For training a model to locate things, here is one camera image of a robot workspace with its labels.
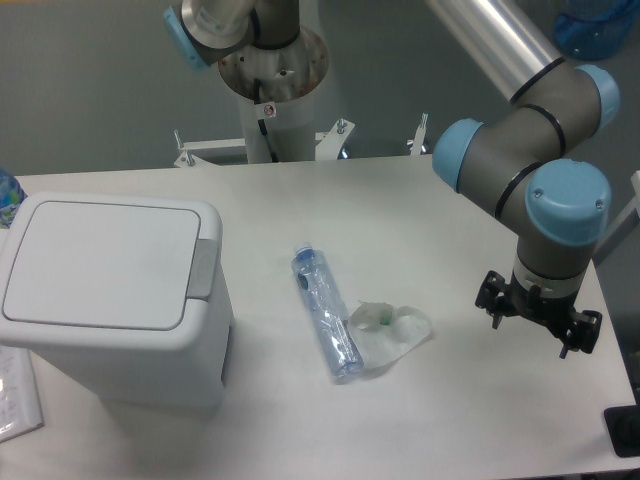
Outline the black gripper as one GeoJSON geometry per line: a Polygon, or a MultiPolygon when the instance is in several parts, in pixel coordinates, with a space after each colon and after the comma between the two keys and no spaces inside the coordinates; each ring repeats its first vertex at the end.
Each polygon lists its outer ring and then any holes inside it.
{"type": "Polygon", "coordinates": [[[575,292],[559,298],[544,297],[537,285],[526,289],[515,276],[509,284],[490,270],[480,285],[475,306],[492,318],[493,329],[499,328],[504,317],[520,316],[544,326],[553,336],[561,336],[559,357],[565,359],[570,351],[592,354],[602,325],[601,312],[577,312],[575,300],[575,292]]]}

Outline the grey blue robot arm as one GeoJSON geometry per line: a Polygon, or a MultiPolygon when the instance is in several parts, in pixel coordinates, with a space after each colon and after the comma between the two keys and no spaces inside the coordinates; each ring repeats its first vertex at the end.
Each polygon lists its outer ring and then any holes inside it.
{"type": "MultiPolygon", "coordinates": [[[[591,353],[602,316],[574,303],[607,224],[611,188],[569,151],[615,117],[619,89],[593,65],[566,63],[512,1],[434,1],[431,9],[511,103],[494,125],[452,124],[432,154],[435,173],[517,235],[509,278],[489,272],[476,305],[495,322],[519,316],[565,351],[591,353]]],[[[315,160],[300,103],[324,79],[328,55],[295,1],[182,1],[163,19],[195,69],[217,66],[245,102],[252,163],[315,160]]]]}

